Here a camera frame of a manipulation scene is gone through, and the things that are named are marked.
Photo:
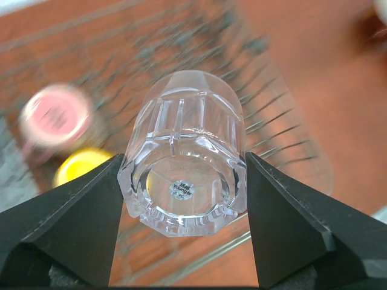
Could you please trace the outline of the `yellow cup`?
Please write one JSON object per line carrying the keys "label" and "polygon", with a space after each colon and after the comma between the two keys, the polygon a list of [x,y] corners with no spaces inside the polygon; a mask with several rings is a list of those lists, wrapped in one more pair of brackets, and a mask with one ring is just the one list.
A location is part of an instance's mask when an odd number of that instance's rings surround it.
{"label": "yellow cup", "polygon": [[92,147],[74,152],[57,169],[53,178],[53,188],[90,172],[112,157],[113,154]]}

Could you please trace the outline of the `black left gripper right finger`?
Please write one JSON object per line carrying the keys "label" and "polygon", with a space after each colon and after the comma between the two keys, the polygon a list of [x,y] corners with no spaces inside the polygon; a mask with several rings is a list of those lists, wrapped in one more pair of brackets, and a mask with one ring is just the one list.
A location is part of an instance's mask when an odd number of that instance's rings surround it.
{"label": "black left gripper right finger", "polygon": [[248,153],[247,211],[261,289],[386,288],[386,224]]}

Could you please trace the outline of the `clear glass cup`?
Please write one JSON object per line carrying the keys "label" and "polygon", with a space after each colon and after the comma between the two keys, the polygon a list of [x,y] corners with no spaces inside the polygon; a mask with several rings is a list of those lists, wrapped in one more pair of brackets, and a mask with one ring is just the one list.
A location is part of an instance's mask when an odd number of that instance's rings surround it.
{"label": "clear glass cup", "polygon": [[199,70],[147,93],[117,179],[132,218],[167,237],[207,236],[247,208],[246,131],[234,90]]}

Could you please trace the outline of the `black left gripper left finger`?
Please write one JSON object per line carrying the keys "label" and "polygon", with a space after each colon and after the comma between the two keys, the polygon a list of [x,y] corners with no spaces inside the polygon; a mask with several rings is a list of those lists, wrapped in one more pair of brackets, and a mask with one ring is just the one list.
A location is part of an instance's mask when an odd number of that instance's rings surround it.
{"label": "black left gripper left finger", "polygon": [[1,286],[54,286],[55,274],[107,286],[122,214],[118,154],[1,213]]}

